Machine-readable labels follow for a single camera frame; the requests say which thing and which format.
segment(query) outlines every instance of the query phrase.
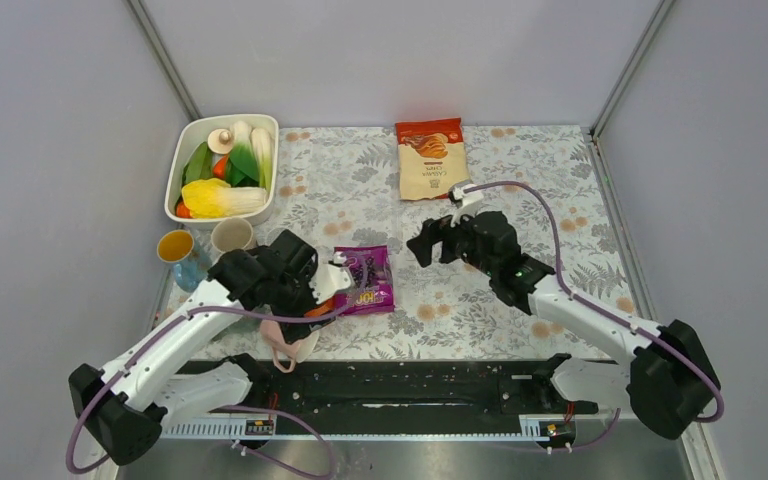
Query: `floral pattern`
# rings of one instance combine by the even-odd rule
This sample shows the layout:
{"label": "floral pattern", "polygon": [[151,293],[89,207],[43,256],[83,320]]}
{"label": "floral pattern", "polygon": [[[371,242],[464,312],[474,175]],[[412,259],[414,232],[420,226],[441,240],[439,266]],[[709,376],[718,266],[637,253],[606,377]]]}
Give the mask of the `floral pattern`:
{"label": "floral pattern", "polygon": [[[451,212],[446,201],[399,200],[392,128],[281,130],[279,180],[272,217],[255,227],[268,243],[289,228],[330,256],[334,246],[389,247],[396,310],[344,317],[322,330],[312,359],[532,359],[557,352],[604,358],[584,339],[507,307],[487,278],[461,262],[420,268],[405,241],[423,220]],[[516,179],[543,192],[560,222],[568,280],[603,301],[633,311],[605,206],[579,127],[464,127],[475,183]],[[549,222],[526,192],[485,192],[485,210],[516,226],[524,252],[554,262]],[[209,232],[195,232],[207,247]],[[216,258],[217,252],[211,255]],[[166,313],[187,294],[173,286]],[[248,352],[270,358],[255,321],[243,319],[196,358]]]}

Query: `pink mug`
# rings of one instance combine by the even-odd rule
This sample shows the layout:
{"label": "pink mug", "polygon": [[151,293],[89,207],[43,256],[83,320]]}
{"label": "pink mug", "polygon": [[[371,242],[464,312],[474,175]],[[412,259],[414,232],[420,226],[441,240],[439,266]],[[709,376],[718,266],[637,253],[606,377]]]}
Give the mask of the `pink mug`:
{"label": "pink mug", "polygon": [[[272,347],[272,363],[275,368],[290,373],[296,369],[296,364],[304,362],[313,353],[316,342],[319,340],[319,330],[311,333],[307,338],[296,340],[291,345],[284,341],[284,335],[281,333],[281,326],[278,322],[264,320],[260,322],[260,335],[266,340],[266,343]],[[278,352],[283,353],[290,359],[290,366],[285,367],[278,359]]]}

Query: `purple package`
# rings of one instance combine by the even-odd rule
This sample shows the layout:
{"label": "purple package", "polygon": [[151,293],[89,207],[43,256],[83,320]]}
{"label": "purple package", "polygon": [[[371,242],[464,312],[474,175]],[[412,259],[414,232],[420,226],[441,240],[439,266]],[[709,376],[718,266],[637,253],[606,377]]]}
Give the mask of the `purple package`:
{"label": "purple package", "polygon": [[[334,247],[334,252],[345,252],[346,266],[354,278],[355,285],[363,280],[363,268],[366,264],[366,285],[354,305],[346,309],[343,315],[364,315],[368,313],[392,312],[396,309],[393,298],[393,274],[390,271],[390,259],[387,246],[378,247]],[[336,307],[340,308],[349,301],[354,292],[338,293],[334,296]]]}

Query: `mug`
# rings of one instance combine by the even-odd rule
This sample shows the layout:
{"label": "mug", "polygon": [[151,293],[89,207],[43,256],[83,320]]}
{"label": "mug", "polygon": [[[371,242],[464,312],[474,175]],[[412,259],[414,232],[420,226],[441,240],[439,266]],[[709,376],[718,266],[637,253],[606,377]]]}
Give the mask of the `mug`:
{"label": "mug", "polygon": [[210,233],[210,243],[220,253],[241,248],[250,250],[257,246],[254,228],[244,218],[231,217],[219,222]]}
{"label": "mug", "polygon": [[[290,373],[296,369],[296,365],[304,362],[313,353],[316,342],[319,340],[319,330],[312,332],[306,338],[296,340],[292,345],[284,342],[284,335],[281,333],[281,326],[273,320],[264,320],[260,322],[260,334],[266,343],[272,348],[272,364],[275,368]],[[283,353],[290,359],[290,366],[285,367],[278,359],[278,352]]]}
{"label": "mug", "polygon": [[157,242],[157,257],[172,265],[175,283],[192,293],[207,278],[210,258],[186,230],[173,230]]}

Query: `gray wall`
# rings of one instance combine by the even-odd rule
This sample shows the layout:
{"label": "gray wall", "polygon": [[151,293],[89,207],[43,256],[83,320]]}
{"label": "gray wall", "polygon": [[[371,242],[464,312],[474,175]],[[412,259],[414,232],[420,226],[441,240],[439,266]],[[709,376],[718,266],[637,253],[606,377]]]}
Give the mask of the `gray wall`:
{"label": "gray wall", "polygon": [[69,373],[147,327],[185,123],[122,2],[0,2],[0,478],[66,478]]}
{"label": "gray wall", "polygon": [[146,0],[203,115],[595,121],[658,0]]}
{"label": "gray wall", "polygon": [[723,382],[729,478],[768,478],[768,2],[678,2],[602,141],[661,320]]}

